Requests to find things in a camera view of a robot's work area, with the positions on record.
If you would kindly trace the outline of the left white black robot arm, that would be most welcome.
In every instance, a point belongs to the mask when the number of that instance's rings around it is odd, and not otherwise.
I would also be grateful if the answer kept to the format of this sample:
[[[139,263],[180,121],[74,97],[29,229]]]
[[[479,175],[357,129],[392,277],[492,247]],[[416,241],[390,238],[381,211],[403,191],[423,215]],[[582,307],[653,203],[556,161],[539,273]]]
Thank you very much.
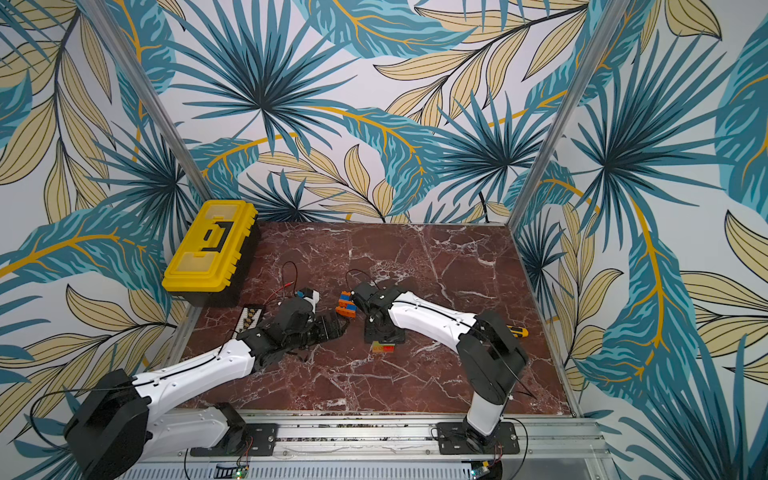
[[[156,371],[104,375],[64,429],[86,479],[116,479],[137,462],[182,450],[239,455],[255,441],[228,403],[199,412],[180,404],[219,385],[280,362],[289,352],[342,337],[349,326],[333,310],[317,312],[317,296],[282,302],[268,321],[255,321],[223,345]]]

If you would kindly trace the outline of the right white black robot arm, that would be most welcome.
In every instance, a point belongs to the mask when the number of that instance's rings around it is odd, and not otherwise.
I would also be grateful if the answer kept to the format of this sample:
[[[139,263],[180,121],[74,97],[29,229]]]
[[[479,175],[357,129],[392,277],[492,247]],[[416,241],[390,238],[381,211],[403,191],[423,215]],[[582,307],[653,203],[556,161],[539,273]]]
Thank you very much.
[[[353,288],[351,301],[372,329],[370,343],[397,343],[412,331],[456,353],[473,389],[465,424],[481,439],[491,437],[528,364],[528,354],[501,315],[459,312],[398,286],[380,289],[370,283]]]

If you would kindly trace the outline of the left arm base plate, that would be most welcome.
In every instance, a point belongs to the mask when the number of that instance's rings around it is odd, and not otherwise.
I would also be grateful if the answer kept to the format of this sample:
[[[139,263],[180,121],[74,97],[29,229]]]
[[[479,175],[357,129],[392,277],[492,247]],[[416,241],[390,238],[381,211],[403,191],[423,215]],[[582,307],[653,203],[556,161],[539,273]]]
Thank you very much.
[[[224,436],[209,448],[193,448],[192,457],[263,457],[272,456],[277,440],[275,423],[248,423],[230,427]]]

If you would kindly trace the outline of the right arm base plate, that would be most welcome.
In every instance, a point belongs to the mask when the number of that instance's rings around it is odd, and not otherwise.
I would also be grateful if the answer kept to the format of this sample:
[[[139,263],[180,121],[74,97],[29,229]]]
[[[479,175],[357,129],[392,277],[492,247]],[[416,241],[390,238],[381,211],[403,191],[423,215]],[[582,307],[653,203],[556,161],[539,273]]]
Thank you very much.
[[[465,421],[440,422],[433,431],[441,455],[513,455],[521,451],[511,422],[499,423],[488,436],[481,435]]]

